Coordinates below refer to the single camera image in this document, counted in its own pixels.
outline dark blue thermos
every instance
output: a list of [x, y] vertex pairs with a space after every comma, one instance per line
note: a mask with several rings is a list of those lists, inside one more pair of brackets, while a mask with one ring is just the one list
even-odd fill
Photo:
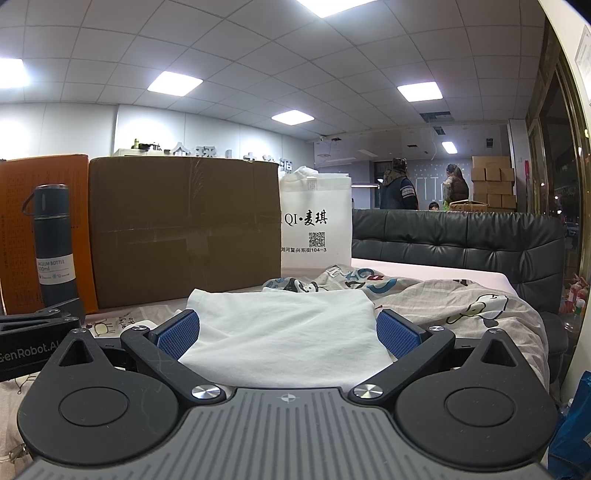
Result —
[[[33, 200], [33, 213], [27, 212]], [[39, 185], [22, 206], [33, 217], [35, 256], [43, 305], [49, 307], [78, 297], [67, 185]]]

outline air vent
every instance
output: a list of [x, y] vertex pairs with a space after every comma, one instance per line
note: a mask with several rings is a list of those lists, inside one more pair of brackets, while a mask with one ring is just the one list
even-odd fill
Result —
[[431, 124], [434, 122], [453, 122], [454, 119], [450, 112], [430, 112], [430, 113], [421, 113], [423, 120], [426, 123]]

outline ceiling light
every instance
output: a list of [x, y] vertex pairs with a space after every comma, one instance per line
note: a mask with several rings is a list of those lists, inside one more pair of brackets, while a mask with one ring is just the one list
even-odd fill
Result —
[[447, 153], [451, 155], [455, 155], [457, 153], [457, 148], [453, 144], [453, 142], [442, 142], [441, 144], [443, 145], [443, 148], [445, 148], [445, 151]]
[[150, 92], [166, 93], [177, 97], [184, 97], [203, 80], [180, 73], [162, 72], [148, 87]]
[[0, 88], [24, 87], [29, 84], [21, 59], [0, 59]]
[[314, 119], [314, 117], [306, 113], [300, 112], [299, 110], [290, 110], [289, 112], [280, 113], [279, 115], [272, 116], [271, 119], [276, 120], [277, 122], [281, 122], [282, 124], [298, 125], [303, 124], [305, 122], [310, 122]]
[[334, 15], [349, 8], [365, 5], [375, 0], [298, 0], [304, 7], [312, 10], [320, 18]]
[[436, 82], [414, 83], [398, 87], [400, 93], [409, 102], [422, 102], [424, 100], [440, 100], [443, 98]]

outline qr code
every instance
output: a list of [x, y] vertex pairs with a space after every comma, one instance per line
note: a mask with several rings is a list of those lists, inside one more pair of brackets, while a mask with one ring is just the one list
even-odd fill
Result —
[[326, 247], [325, 232], [310, 232], [310, 248]]

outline black leather sofa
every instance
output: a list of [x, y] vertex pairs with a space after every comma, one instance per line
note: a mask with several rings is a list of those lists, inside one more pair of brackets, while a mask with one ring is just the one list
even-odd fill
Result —
[[528, 213], [353, 210], [353, 257], [505, 274], [538, 311], [548, 335], [550, 382], [568, 338], [558, 317], [564, 231], [558, 219]]

